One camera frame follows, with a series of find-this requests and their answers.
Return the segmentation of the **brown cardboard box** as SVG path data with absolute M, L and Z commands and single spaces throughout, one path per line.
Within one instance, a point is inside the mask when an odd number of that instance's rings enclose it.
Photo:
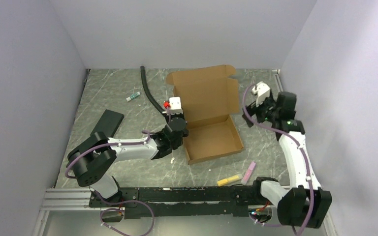
M 188 164 L 240 153 L 243 142 L 232 119 L 240 112 L 239 82 L 229 64 L 173 71 L 166 83 L 181 107 L 189 134 L 183 139 Z

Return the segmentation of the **pink highlighter marker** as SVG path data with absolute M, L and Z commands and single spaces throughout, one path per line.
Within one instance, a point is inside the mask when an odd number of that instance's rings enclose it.
M 252 175 L 255 167 L 256 167 L 256 163 L 254 161 L 251 162 L 250 165 L 249 165 L 249 167 L 248 167 L 248 169 L 246 170 L 243 178 L 240 181 L 240 183 L 242 185 L 247 185 L 247 183 L 248 183 L 248 181 L 249 181 L 249 179 L 250 179 L 250 177 L 251 177 L 251 175 Z

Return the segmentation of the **yellow highlighter marker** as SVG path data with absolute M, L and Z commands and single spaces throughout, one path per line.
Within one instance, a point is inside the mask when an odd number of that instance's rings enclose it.
M 243 178 L 242 174 L 236 174 L 236 175 L 231 176 L 231 177 L 220 179 L 220 180 L 217 181 L 217 186 L 221 187 L 221 186 L 224 186 L 224 185 L 232 184 L 232 183 L 235 183 L 235 182 L 241 180 L 242 178 Z

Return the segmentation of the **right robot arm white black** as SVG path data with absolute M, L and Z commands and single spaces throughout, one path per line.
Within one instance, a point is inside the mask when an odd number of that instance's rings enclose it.
M 256 101 L 243 106 L 243 118 L 248 127 L 257 125 L 275 132 L 282 148 L 289 174 L 286 189 L 271 177 L 257 177 L 253 182 L 252 199 L 257 204 L 267 200 L 276 207 L 278 221 L 283 226 L 321 227 L 332 203 L 330 191 L 323 190 L 312 169 L 306 149 L 305 128 L 295 119 L 297 97 L 279 92 L 276 99 L 271 91 L 254 92 Z

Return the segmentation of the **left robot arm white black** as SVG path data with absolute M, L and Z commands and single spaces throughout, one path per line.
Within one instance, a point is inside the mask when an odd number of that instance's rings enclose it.
M 64 175 L 75 179 L 80 187 L 95 190 L 107 205 L 118 205 L 122 193 L 116 180 L 107 174 L 110 167 L 119 161 L 164 158 L 183 144 L 189 131 L 183 118 L 174 117 L 162 130 L 143 133 L 147 136 L 141 139 L 109 138 L 103 132 L 92 134 L 68 154 Z

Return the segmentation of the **black flat rectangular block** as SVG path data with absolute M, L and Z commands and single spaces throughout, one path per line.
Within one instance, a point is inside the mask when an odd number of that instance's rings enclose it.
M 103 132 L 106 137 L 114 137 L 124 118 L 124 114 L 106 109 L 90 135 Z

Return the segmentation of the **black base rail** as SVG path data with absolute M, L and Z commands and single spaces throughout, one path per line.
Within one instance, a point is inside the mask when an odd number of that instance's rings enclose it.
M 267 203 L 255 185 L 207 187 L 123 187 L 102 201 L 92 192 L 90 208 L 123 207 L 125 219 L 168 216 L 232 215 L 247 217 Z

